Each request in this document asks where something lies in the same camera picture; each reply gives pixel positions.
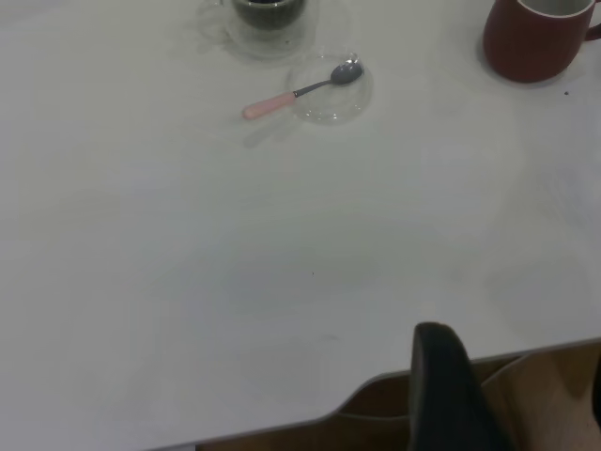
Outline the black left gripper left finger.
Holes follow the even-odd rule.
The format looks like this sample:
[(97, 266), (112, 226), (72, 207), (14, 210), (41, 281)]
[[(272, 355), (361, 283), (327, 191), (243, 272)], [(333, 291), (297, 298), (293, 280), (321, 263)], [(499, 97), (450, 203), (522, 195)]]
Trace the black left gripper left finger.
[(463, 343), (449, 326), (415, 326), (410, 368), (412, 450), (510, 450)]

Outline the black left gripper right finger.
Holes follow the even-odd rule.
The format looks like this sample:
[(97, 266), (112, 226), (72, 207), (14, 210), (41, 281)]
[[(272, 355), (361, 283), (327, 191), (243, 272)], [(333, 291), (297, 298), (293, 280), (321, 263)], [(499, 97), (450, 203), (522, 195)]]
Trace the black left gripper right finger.
[(592, 412), (596, 423), (601, 423), (601, 356), (598, 357), (593, 375)]

